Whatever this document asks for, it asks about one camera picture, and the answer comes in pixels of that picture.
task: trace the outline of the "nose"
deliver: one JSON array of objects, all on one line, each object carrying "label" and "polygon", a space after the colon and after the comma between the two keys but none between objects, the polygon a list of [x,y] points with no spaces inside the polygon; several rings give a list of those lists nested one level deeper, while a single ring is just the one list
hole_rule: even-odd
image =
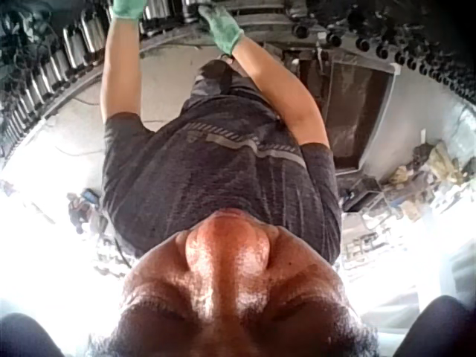
[{"label": "nose", "polygon": [[269,251],[266,230],[252,217],[235,210],[208,217],[194,228],[185,249],[192,270],[211,273],[230,267],[240,275],[263,272]]},{"label": "nose", "polygon": [[270,239],[252,217],[218,212],[197,225],[185,243],[192,275],[200,281],[198,296],[206,318],[240,315],[250,297],[261,295],[257,283],[266,271]]}]

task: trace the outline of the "work glove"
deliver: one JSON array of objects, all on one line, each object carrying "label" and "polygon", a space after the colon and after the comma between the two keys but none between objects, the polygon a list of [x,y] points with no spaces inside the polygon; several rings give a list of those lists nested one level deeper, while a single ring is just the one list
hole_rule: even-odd
[{"label": "work glove", "polygon": [[139,20],[147,0],[114,0],[112,13],[118,19]]},{"label": "work glove", "polygon": [[223,6],[200,5],[199,13],[210,25],[210,34],[218,48],[231,55],[245,31]]}]

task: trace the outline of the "metal cylinder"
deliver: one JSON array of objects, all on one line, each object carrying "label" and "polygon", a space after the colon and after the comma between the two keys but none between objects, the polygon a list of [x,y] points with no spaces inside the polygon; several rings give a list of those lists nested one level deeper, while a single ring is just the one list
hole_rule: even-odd
[{"label": "metal cylinder", "polygon": [[15,134],[13,134],[13,130],[12,130],[12,128],[10,127],[9,124],[7,124],[7,130],[6,130],[5,132],[7,133],[8,137],[10,138],[10,143],[11,143],[11,145],[13,146],[13,144],[14,144],[15,141],[16,141],[16,136],[15,136]]},{"label": "metal cylinder", "polygon": [[68,81],[68,73],[71,70],[71,66],[66,59],[64,50],[62,48],[55,48],[50,61],[53,64],[54,74],[57,79],[60,82]]},{"label": "metal cylinder", "polygon": [[104,49],[106,36],[96,11],[92,9],[83,10],[81,13],[81,29],[90,54],[96,54]]},{"label": "metal cylinder", "polygon": [[144,18],[146,20],[152,19],[166,19],[172,16],[168,0],[147,0],[147,5],[144,8]]},{"label": "metal cylinder", "polygon": [[80,30],[76,25],[69,25],[63,28],[62,35],[71,67],[74,70],[83,69],[86,64],[86,49]]},{"label": "metal cylinder", "polygon": [[112,22],[112,19],[114,18],[114,14],[112,13],[112,0],[106,1],[106,3],[104,4],[104,9],[106,11],[107,21],[109,21],[110,24]]},{"label": "metal cylinder", "polygon": [[46,88],[46,83],[43,80],[43,76],[40,71],[35,74],[33,85],[36,86],[38,95],[42,98],[42,102],[45,102],[48,96],[48,89]]},{"label": "metal cylinder", "polygon": [[38,92],[36,89],[33,87],[33,83],[31,82],[31,78],[28,81],[28,86],[25,89],[25,93],[27,97],[30,98],[30,101],[33,103],[33,107],[35,110],[38,110],[38,108],[42,105],[42,101],[38,96]]},{"label": "metal cylinder", "polygon": [[24,89],[20,95],[20,102],[24,106],[26,112],[28,114],[33,113],[35,111],[35,104],[31,100],[31,94],[27,93],[28,88]]},{"label": "metal cylinder", "polygon": [[23,107],[21,101],[18,102],[18,105],[16,106],[16,111],[18,112],[18,115],[23,123],[27,123],[29,121],[28,113],[25,111],[25,108]]},{"label": "metal cylinder", "polygon": [[25,129],[27,129],[26,123],[25,123],[25,118],[22,114],[20,114],[20,111],[18,109],[13,111],[13,116],[16,120],[16,123],[18,124],[19,128],[21,129],[22,132],[24,132]]},{"label": "metal cylinder", "polygon": [[23,129],[19,124],[19,118],[15,111],[12,113],[10,122],[12,123],[12,127],[15,129],[16,136],[18,138],[23,138]]},{"label": "metal cylinder", "polygon": [[39,72],[42,75],[48,93],[55,94],[60,86],[60,81],[54,73],[53,64],[49,60],[44,59],[39,67]]},{"label": "metal cylinder", "polygon": [[182,12],[184,13],[184,21],[191,24],[199,20],[199,5],[205,3],[203,0],[182,0]]},{"label": "metal cylinder", "polygon": [[36,75],[34,73],[30,75],[30,81],[31,88],[33,89],[32,93],[34,93],[35,96],[38,97],[39,105],[42,105],[43,103],[45,103],[45,101],[43,100],[42,92],[40,92],[39,90],[40,85],[36,81]]}]

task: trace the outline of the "forearm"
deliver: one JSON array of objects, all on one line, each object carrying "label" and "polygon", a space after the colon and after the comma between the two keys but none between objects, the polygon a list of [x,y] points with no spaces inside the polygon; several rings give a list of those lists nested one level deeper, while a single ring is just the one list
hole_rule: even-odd
[{"label": "forearm", "polygon": [[101,86],[103,120],[119,112],[140,114],[141,70],[138,22],[114,19],[106,43]]},{"label": "forearm", "polygon": [[243,37],[233,56],[278,112],[299,144],[329,146],[321,112],[307,88],[253,40]]}]

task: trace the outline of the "dark hair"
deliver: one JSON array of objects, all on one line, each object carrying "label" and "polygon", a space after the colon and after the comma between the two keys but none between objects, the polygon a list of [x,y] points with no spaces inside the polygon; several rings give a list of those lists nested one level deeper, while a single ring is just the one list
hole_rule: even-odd
[{"label": "dark hair", "polygon": [[[332,341],[328,357],[378,357],[377,331],[368,326],[347,325],[339,338]],[[133,357],[116,334],[108,338],[89,339],[88,357]]]}]

